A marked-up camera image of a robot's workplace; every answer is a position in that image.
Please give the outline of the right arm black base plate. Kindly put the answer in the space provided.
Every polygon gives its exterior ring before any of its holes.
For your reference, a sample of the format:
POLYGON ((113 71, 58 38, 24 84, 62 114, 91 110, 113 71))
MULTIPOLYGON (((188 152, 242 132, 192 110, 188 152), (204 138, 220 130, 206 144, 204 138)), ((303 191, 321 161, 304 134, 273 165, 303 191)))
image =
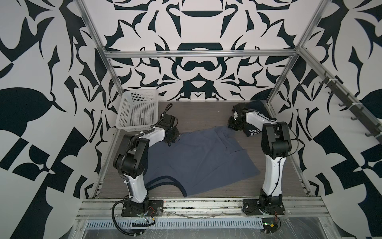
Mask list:
POLYGON ((280 199, 244 199, 242 211, 247 216, 284 215, 285 207, 280 199))

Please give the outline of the grey blue printed tank top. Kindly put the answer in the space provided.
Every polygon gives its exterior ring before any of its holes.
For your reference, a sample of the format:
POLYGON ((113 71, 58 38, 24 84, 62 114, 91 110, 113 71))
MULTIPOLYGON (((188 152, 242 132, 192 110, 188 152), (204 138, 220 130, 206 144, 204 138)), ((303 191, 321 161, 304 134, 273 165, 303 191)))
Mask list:
POLYGON ((171 185, 187 197, 259 174, 247 150, 235 139, 234 130, 216 126, 150 147, 144 182, 148 191, 171 185))

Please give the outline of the navy tank top red trim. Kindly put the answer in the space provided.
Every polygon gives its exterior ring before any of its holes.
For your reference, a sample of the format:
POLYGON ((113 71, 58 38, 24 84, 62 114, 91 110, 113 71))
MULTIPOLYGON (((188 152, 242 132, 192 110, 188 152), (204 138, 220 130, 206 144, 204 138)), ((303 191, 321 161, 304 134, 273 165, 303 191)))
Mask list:
POLYGON ((270 116, 266 104, 262 100, 245 103, 243 113, 245 120, 243 132, 247 137, 261 133, 263 124, 277 122, 275 118, 270 116))

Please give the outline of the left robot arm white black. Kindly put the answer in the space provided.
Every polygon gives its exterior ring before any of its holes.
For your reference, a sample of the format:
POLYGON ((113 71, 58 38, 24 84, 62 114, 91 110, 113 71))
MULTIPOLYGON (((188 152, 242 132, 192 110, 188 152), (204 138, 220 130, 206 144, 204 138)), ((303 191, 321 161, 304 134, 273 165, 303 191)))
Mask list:
POLYGON ((129 214, 148 211, 150 203, 144 173, 148 168, 149 147, 162 141, 168 145, 174 143, 180 135, 178 122, 175 116, 162 113, 159 121, 150 129, 123 137, 113 167, 127 186, 129 196, 124 207, 129 214))

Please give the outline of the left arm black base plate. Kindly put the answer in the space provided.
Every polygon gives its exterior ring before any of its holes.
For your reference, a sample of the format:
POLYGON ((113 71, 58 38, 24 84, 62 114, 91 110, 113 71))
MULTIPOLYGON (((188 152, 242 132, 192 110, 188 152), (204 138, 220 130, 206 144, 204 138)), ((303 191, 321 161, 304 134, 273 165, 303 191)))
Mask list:
POLYGON ((138 217, 145 215, 148 217, 155 216, 163 212, 163 200, 145 199, 142 203, 124 202, 122 208, 122 217, 138 217))

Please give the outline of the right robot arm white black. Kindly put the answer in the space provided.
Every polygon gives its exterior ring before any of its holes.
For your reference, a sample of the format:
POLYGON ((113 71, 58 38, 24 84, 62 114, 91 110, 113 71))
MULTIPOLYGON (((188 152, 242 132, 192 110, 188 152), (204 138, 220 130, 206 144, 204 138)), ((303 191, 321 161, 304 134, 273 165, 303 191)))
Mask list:
POLYGON ((267 110, 265 103, 256 100, 233 106, 233 116, 228 127, 243 131, 247 137, 261 135, 261 149, 266 159, 266 172, 258 199, 244 199, 243 213, 252 215, 283 215, 282 195, 283 167, 292 149, 289 127, 277 121, 267 110))

